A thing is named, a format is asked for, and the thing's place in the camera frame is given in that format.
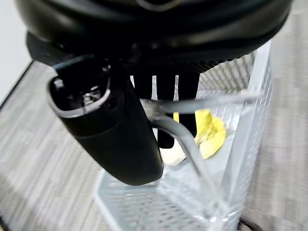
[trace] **yellow object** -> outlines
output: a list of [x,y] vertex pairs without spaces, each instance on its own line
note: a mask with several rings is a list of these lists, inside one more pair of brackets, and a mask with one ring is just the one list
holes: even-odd
[[[201,155],[207,159],[214,155],[222,147],[226,140],[227,131],[223,122],[212,116],[210,110],[199,110],[195,112],[197,123],[197,135],[194,138]],[[179,114],[174,113],[173,118],[179,122]]]

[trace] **yellow cloth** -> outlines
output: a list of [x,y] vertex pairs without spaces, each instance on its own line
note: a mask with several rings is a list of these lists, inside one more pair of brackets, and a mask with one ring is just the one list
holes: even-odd
[[[212,116],[208,109],[196,111],[195,116],[197,135],[194,140],[200,149],[202,157],[207,159],[222,147],[226,140],[227,131],[224,123],[218,117]],[[179,122],[178,113],[174,113],[173,118]]]

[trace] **gray carpet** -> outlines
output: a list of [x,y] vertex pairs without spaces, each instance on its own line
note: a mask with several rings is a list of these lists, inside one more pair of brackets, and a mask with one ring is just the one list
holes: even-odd
[[[274,95],[244,215],[265,231],[308,230],[308,2],[273,41]],[[0,112],[0,216],[12,231],[108,230],[93,203],[99,166],[46,104],[34,63]]]

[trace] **clear plastic basket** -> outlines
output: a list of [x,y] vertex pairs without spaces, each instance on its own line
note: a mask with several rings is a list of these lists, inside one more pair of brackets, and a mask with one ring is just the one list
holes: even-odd
[[164,166],[161,179],[128,186],[102,170],[95,201],[113,231],[235,231],[246,199],[272,92],[270,42],[257,51],[225,62],[200,75],[197,98],[260,92],[253,103],[210,108],[227,129],[223,147],[204,160],[210,177],[228,204],[213,203],[189,160]]

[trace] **white wall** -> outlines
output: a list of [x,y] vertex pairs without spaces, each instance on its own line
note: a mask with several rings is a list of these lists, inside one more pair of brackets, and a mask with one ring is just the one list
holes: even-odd
[[14,0],[0,0],[0,105],[31,61],[25,35]]

